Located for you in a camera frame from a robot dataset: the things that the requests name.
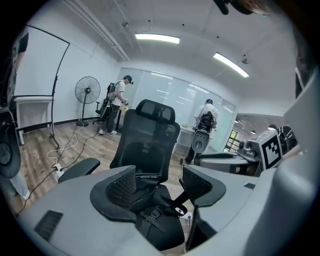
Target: black cap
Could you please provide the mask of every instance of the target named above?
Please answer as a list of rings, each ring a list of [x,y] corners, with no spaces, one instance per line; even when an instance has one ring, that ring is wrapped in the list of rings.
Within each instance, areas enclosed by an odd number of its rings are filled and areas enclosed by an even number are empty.
[[[130,83],[132,82],[132,77],[131,77],[131,75],[126,75],[123,79],[128,79]]]

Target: chair headrest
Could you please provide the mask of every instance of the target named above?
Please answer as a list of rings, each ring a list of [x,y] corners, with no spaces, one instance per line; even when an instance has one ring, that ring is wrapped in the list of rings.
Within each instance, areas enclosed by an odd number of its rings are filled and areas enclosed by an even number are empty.
[[[176,121],[176,113],[172,107],[149,99],[142,100],[135,112],[139,116],[164,124],[173,125]]]

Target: chair armrest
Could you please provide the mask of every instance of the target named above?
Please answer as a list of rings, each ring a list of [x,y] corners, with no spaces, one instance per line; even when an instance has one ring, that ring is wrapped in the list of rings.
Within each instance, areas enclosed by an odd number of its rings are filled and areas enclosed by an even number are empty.
[[[58,179],[58,183],[71,180],[77,177],[85,176],[91,174],[98,166],[100,161],[95,158],[87,158],[78,162],[71,168],[69,168],[65,173]]]

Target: black pants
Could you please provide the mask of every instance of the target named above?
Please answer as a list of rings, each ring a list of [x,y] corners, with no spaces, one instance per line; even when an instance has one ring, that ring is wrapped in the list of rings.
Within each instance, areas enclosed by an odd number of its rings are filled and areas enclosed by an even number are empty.
[[[111,111],[109,117],[103,122],[102,130],[111,133],[114,129],[115,119],[119,112],[120,106],[111,104]]]
[[[191,164],[191,162],[194,159],[194,157],[197,157],[199,155],[200,155],[200,153],[196,153],[195,154],[195,151],[194,151],[194,149],[192,148],[192,145],[191,145],[191,147],[189,149],[188,156],[185,158],[185,162],[189,165],[189,164]]]

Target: ceiling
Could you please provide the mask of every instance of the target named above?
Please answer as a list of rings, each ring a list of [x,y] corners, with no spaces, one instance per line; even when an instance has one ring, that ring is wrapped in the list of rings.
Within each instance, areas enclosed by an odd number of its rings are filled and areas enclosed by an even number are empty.
[[[239,123],[234,123],[234,127],[242,130],[244,133],[251,135],[252,130],[256,134],[260,134],[268,130],[269,125],[275,125],[276,127],[283,127],[286,125],[286,121],[280,116],[262,116],[262,115],[245,115],[238,114],[236,117]]]
[[[290,106],[294,96],[292,28],[278,16],[243,15],[229,6],[221,14],[213,0],[82,0],[130,59],[167,63],[217,80],[241,100],[261,98]],[[180,44],[137,41],[135,33],[180,37]],[[213,59],[215,52],[250,76]]]

